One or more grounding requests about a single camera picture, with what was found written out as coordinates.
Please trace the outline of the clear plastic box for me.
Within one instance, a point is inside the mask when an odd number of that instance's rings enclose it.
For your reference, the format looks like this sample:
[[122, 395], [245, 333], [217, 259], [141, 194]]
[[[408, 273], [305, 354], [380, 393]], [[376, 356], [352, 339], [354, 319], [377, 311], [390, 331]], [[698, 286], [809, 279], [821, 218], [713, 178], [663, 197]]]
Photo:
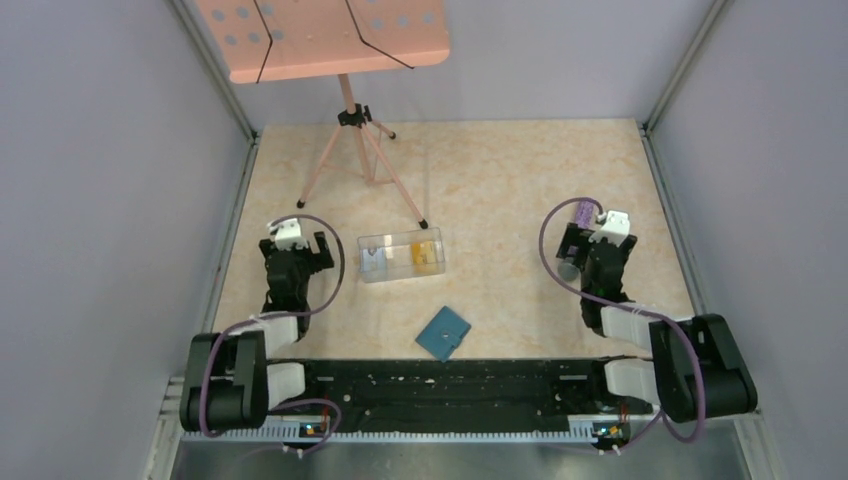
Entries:
[[[439, 269], [431, 275], [418, 275], [413, 268], [410, 245], [418, 242], [433, 241], [439, 260]], [[363, 276], [360, 268], [361, 250], [370, 247], [385, 246], [389, 257], [389, 266], [385, 276]], [[359, 275], [364, 283], [381, 283], [443, 274], [446, 270], [446, 258], [441, 231], [438, 228], [362, 236], [357, 239], [359, 252]]]

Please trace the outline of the blue card holder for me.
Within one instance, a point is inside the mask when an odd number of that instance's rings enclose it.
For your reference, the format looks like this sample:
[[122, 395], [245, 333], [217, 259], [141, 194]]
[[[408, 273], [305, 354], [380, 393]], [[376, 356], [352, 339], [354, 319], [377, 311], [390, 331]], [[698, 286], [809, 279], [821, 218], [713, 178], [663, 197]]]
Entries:
[[415, 342], [436, 360], [445, 363], [460, 347], [471, 324], [443, 306], [417, 335]]

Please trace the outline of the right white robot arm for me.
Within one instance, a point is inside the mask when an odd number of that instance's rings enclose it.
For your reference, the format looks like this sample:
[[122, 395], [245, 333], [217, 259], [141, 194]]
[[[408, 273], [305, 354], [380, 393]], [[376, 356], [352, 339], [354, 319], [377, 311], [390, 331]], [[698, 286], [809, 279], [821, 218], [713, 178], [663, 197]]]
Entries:
[[633, 302], [623, 273], [638, 239], [620, 243], [571, 222], [557, 256], [572, 259], [580, 273], [580, 311], [595, 334], [630, 342], [647, 360], [608, 360], [586, 385], [589, 404], [612, 412], [626, 397], [659, 406], [675, 422], [754, 411], [758, 392], [726, 319], [702, 314], [666, 322]]

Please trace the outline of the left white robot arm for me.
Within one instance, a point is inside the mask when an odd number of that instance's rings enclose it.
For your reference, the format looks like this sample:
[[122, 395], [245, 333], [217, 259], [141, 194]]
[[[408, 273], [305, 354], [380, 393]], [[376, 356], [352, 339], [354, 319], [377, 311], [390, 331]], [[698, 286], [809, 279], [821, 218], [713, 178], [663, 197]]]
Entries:
[[310, 277], [335, 266], [326, 235], [319, 231], [314, 239], [316, 252], [309, 243], [281, 248], [271, 239], [259, 242], [268, 284], [265, 303], [256, 320], [234, 329], [217, 350], [208, 376], [209, 431], [258, 428], [269, 410], [283, 401], [302, 414], [319, 404], [321, 388], [305, 376], [302, 364], [269, 363], [274, 351], [306, 335]]

